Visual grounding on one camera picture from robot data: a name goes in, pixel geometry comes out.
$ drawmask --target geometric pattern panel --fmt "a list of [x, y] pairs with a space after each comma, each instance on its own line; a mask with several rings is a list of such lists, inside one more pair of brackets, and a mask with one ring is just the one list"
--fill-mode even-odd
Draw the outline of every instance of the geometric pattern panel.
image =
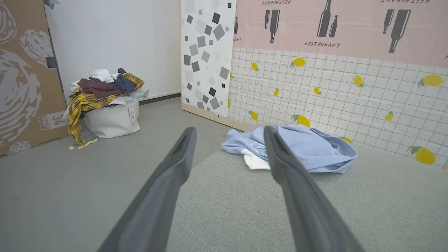
[[181, 1], [182, 102], [224, 117], [235, 6], [236, 0]]

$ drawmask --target pink wallpaper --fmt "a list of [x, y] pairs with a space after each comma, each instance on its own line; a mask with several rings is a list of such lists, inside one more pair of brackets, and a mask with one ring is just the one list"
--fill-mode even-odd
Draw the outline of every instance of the pink wallpaper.
[[[329, 13], [323, 15], [325, 8]], [[446, 0], [238, 0], [233, 46], [447, 67], [447, 10]], [[325, 20], [327, 30], [324, 24], [324, 36], [317, 36]], [[392, 36], [399, 38], [394, 53], [389, 52]]]

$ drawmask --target gray floor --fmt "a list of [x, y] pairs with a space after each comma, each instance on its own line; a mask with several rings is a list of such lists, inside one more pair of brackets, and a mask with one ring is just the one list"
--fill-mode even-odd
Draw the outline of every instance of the gray floor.
[[0, 251], [95, 251], [186, 127], [198, 133], [193, 167], [230, 129], [182, 111], [180, 98], [139, 111], [133, 135], [72, 151], [68, 137], [0, 158]]

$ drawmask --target pile of clothes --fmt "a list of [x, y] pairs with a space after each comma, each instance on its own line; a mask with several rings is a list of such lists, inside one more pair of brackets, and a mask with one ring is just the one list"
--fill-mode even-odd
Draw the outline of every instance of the pile of clothes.
[[95, 70], [89, 79], [80, 79], [70, 84], [73, 94], [69, 97], [72, 101], [63, 118], [69, 120], [68, 131], [75, 142], [82, 147], [86, 144], [81, 137], [81, 114], [141, 97], [147, 98], [149, 90], [142, 89], [144, 83], [120, 68], [117, 74], [110, 74], [107, 69]]
[[[358, 152], [345, 140], [305, 125], [274, 127], [294, 156], [311, 173], [345, 173]], [[221, 147], [232, 154], [244, 155], [249, 169], [271, 169], [264, 144], [264, 129], [239, 133], [230, 130]]]

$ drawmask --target yellow plaid shirt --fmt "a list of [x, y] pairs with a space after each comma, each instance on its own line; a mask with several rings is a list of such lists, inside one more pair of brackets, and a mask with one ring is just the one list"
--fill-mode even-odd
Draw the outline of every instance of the yellow plaid shirt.
[[[130, 73], [124, 73], [123, 77], [137, 84], [133, 90], [134, 92], [137, 92], [145, 83], [143, 80]], [[81, 137], [81, 125], [79, 125], [79, 117], [81, 116], [81, 111], [91, 111], [93, 109], [99, 109], [101, 107], [107, 106], [113, 99], [119, 96], [124, 95], [118, 94], [98, 100], [95, 98], [94, 94], [85, 94], [81, 88], [77, 89], [75, 93], [69, 96], [70, 98], [72, 98], [72, 102], [70, 102], [69, 105], [69, 133], [70, 135], [72, 135], [76, 143], [81, 146], [84, 146], [84, 144], [86, 144], [86, 141]]]

